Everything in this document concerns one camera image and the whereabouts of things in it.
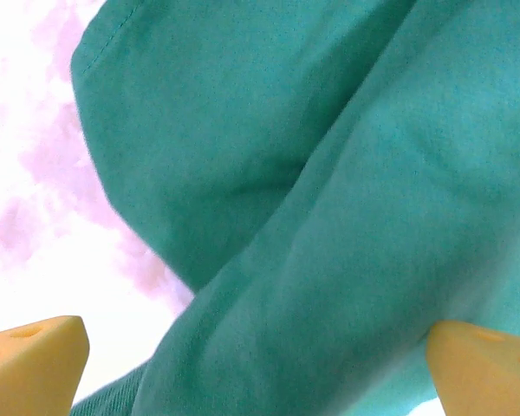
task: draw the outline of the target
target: stitched hem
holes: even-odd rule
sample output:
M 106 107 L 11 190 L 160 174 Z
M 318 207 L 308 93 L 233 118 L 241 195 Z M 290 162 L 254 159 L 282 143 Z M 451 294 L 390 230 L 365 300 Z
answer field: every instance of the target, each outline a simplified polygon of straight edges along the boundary
M 100 60 L 115 37 L 147 0 L 107 0 L 85 29 L 71 58 L 71 76 L 81 78 Z

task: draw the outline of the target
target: yellow foam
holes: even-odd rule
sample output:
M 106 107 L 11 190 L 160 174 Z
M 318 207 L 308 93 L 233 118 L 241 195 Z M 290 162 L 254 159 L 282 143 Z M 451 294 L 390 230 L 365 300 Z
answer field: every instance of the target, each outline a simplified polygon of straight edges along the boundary
M 87 364 L 79 316 L 0 332 L 0 416 L 67 416 Z
M 520 337 L 439 322 L 426 358 L 447 416 L 520 416 Z

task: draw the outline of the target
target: teal shirt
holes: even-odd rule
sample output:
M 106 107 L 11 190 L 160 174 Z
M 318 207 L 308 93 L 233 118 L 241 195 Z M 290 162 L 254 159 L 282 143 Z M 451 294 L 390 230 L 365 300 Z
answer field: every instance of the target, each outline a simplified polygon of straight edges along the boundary
M 108 0 L 72 76 L 196 293 L 72 416 L 403 416 L 436 321 L 520 335 L 520 0 Z

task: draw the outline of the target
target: teal fabric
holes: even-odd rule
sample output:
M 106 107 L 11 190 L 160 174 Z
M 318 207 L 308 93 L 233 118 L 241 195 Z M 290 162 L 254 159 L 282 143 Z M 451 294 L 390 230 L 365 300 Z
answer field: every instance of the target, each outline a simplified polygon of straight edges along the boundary
M 196 293 L 73 416 L 402 416 L 436 321 L 520 335 L 520 0 L 108 0 L 72 76 Z

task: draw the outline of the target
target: seam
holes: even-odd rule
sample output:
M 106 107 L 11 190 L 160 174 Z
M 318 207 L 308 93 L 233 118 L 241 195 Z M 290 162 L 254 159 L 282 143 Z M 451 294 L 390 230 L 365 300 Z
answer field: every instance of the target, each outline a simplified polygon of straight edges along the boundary
M 98 61 L 101 58 L 102 54 L 107 49 L 107 47 L 110 45 L 110 43 L 115 38 L 115 36 L 118 34 L 118 32 L 121 30 L 121 28 L 123 26 L 125 26 L 125 24 L 129 21 L 131 16 L 139 9 L 140 6 L 142 6 L 145 3 L 145 1 L 146 0 L 140 0 L 137 3 L 137 5 L 135 5 L 135 7 L 133 7 L 133 9 L 129 12 L 129 14 L 126 16 L 126 18 L 123 19 L 123 21 L 121 21 L 121 23 L 118 25 L 118 27 L 114 29 L 114 32 L 112 32 L 112 35 L 110 35 L 110 37 L 104 43 L 104 46 L 102 46 L 102 49 L 98 52 L 98 54 L 96 54 L 94 59 L 87 65 L 87 67 L 85 69 L 83 69 L 83 71 L 81 73 L 82 75 L 84 75 L 87 71 L 89 71 L 93 67 L 93 65 L 96 63 L 96 61 Z

